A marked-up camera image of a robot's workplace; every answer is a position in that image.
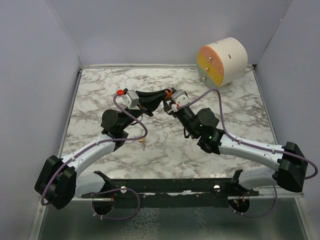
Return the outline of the orange black padlock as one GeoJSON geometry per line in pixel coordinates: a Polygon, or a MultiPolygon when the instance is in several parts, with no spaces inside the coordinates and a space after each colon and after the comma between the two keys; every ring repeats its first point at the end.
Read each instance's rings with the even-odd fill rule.
{"type": "Polygon", "coordinates": [[[171,89],[165,90],[166,96],[164,97],[166,100],[170,99],[172,94],[174,93],[171,89]]]}

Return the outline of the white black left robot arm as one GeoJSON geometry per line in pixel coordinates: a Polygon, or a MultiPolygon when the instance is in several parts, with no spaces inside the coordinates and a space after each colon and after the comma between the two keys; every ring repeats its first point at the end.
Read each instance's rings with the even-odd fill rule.
{"type": "Polygon", "coordinates": [[[148,129],[139,117],[152,117],[160,103],[169,100],[172,93],[168,88],[154,92],[118,90],[112,99],[117,110],[107,109],[103,112],[102,131],[93,141],[68,155],[52,155],[45,161],[34,186],[40,194],[40,203],[60,210],[72,198],[84,194],[95,193],[101,198],[106,197],[111,190],[110,184],[96,173],[82,178],[82,172],[97,160],[121,148],[125,142],[140,140],[140,137],[129,137],[125,131],[132,123],[139,124],[144,130],[143,137],[146,137],[148,129]]]}

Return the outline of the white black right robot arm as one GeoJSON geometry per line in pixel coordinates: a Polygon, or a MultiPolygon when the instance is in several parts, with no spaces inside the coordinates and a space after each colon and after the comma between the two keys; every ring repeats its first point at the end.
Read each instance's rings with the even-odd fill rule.
{"type": "Polygon", "coordinates": [[[197,145],[206,153],[240,157],[263,166],[254,170],[237,170],[229,184],[234,195],[240,196],[247,190],[265,186],[302,192],[308,164],[297,144],[289,141],[286,145],[264,144],[232,135],[217,127],[222,120],[217,119],[210,108],[194,113],[185,91],[173,89],[168,94],[164,110],[180,121],[185,138],[197,139],[197,145]]]}

